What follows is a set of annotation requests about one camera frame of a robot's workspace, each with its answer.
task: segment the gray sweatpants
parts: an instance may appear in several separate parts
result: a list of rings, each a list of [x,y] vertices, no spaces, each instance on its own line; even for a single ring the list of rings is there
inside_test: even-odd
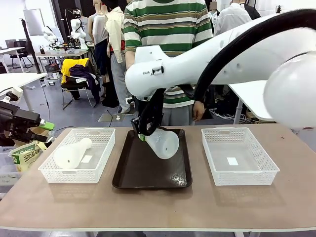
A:
[[[179,108],[163,108],[162,126],[188,126],[194,125],[193,105]]]
[[[130,105],[126,102],[126,98],[131,97],[125,84],[126,61],[124,53],[122,55],[123,62],[118,63],[115,54],[111,55],[111,69],[114,80],[115,90],[118,95],[119,105],[122,107],[122,113],[129,111]]]

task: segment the dark brown tray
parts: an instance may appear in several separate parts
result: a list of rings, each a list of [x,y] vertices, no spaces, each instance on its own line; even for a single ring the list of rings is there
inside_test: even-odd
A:
[[[180,140],[177,153],[160,159],[133,130],[129,131],[120,155],[112,185],[118,189],[174,189],[192,184],[185,132],[171,129]]]

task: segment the green striped t-shirt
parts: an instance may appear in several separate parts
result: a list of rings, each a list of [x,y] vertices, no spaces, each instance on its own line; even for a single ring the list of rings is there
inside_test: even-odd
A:
[[[125,9],[125,51],[159,45],[169,57],[178,56],[212,37],[204,0],[134,0]],[[178,87],[165,93],[164,107],[193,104]]]

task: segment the floor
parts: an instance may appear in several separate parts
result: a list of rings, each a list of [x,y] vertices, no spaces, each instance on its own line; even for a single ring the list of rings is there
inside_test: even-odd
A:
[[[12,72],[21,72],[21,69],[9,68]],[[29,69],[31,72],[36,72],[34,68]],[[98,105],[96,108],[92,108],[87,100],[87,95],[81,93],[81,99],[74,101],[65,110],[62,110],[62,92],[60,85],[49,86],[42,88],[39,81],[35,81],[29,86],[35,86],[35,89],[30,92],[30,101],[34,107],[36,113],[39,113],[42,119],[50,120],[55,124],[56,136],[62,132],[62,128],[67,126],[75,127],[107,127],[109,122],[98,122],[98,119],[103,113],[107,113],[107,110],[111,114],[118,111],[117,108],[107,108],[102,105]],[[46,105],[43,89],[46,93],[46,97],[49,103],[50,113]],[[21,109],[27,109],[24,99],[21,99],[19,103]],[[122,122],[113,121],[111,126],[131,127],[131,116],[125,116]],[[207,124],[232,124],[233,121],[224,120],[218,117],[214,119],[207,119],[198,122],[197,125]],[[145,232],[147,237],[233,237],[233,233],[213,233],[213,232]],[[136,233],[112,233],[104,232],[99,233],[98,237],[137,237]],[[11,231],[0,229],[0,237],[86,237],[85,233],[80,232],[25,232],[25,231]],[[308,232],[295,232],[295,233],[262,233],[260,237],[316,237],[316,231]]]

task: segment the white paper sticker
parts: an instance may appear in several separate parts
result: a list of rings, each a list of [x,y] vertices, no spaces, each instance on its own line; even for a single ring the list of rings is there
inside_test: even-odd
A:
[[[2,174],[0,175],[0,186],[11,186],[18,181],[15,174]]]
[[[227,157],[227,160],[228,160],[229,165],[232,165],[232,166],[238,165],[238,162],[235,157]]]
[[[92,157],[93,156],[88,156],[88,155],[84,156],[81,160],[81,163],[89,163]]]

